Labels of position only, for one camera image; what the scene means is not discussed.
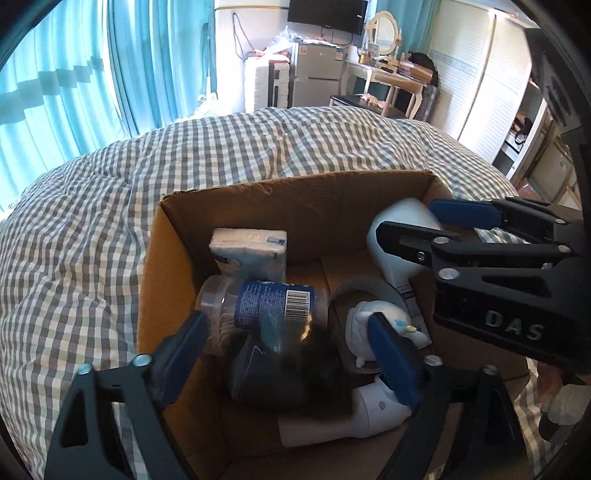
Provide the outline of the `white gloved hand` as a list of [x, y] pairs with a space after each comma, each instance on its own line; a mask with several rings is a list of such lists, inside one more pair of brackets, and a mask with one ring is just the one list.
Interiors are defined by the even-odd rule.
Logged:
[[590, 375], [576, 375], [580, 384], [566, 384], [557, 367], [537, 363], [537, 402], [548, 419], [558, 425], [575, 425], [590, 404]]

